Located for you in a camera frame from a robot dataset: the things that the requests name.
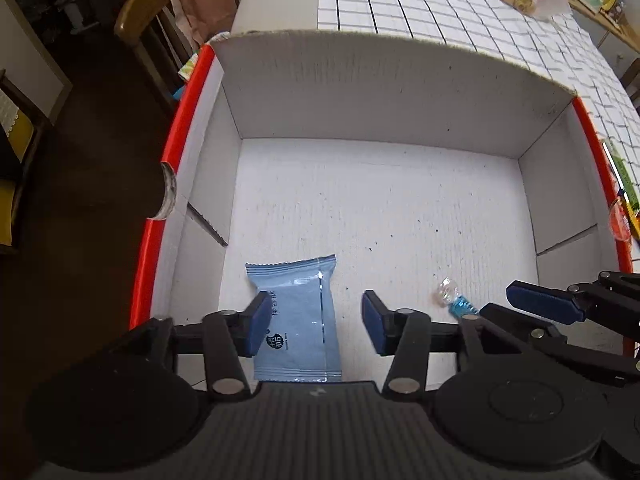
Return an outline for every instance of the chair backrest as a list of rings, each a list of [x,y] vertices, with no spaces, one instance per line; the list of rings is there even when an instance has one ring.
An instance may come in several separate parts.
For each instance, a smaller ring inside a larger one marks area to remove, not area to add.
[[[168,113],[177,102],[172,94],[183,85],[178,70],[191,57],[164,9],[169,0],[127,0],[114,31],[138,58]]]

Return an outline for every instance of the white grid tablecloth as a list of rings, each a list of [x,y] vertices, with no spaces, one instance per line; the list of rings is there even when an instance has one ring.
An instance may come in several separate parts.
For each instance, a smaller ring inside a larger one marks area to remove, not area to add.
[[[500,0],[318,0],[318,28],[404,36],[510,62],[577,93],[640,188],[640,120],[613,70],[571,15],[541,22]]]

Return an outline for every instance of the cabinet door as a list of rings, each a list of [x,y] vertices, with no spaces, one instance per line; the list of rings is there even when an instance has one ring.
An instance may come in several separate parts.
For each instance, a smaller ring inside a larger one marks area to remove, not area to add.
[[[631,66],[636,57],[640,56],[623,41],[609,34],[600,45],[600,52],[607,60],[617,78],[621,78],[626,69]]]
[[[574,15],[575,21],[578,22],[578,25],[580,25],[580,28],[583,28],[589,33],[593,44],[598,46],[607,32],[604,27],[594,22],[591,18],[587,18],[584,14],[581,14],[575,9],[572,9],[572,14]]]

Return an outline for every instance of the blue packet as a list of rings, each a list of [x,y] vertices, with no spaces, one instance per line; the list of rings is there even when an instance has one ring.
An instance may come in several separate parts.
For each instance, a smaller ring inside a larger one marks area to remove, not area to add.
[[[274,265],[246,264],[273,315],[254,357],[259,381],[335,382],[342,379],[334,301],[329,280],[335,255]]]

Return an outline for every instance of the ribbed black surface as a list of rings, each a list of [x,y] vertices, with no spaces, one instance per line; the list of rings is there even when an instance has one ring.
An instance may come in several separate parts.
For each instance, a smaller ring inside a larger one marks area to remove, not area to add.
[[[196,438],[153,465],[100,475],[47,465],[34,478],[98,476],[118,480],[604,478],[589,463],[533,473],[478,462],[443,440],[420,406],[385,400],[373,383],[265,383],[251,400],[217,406]]]

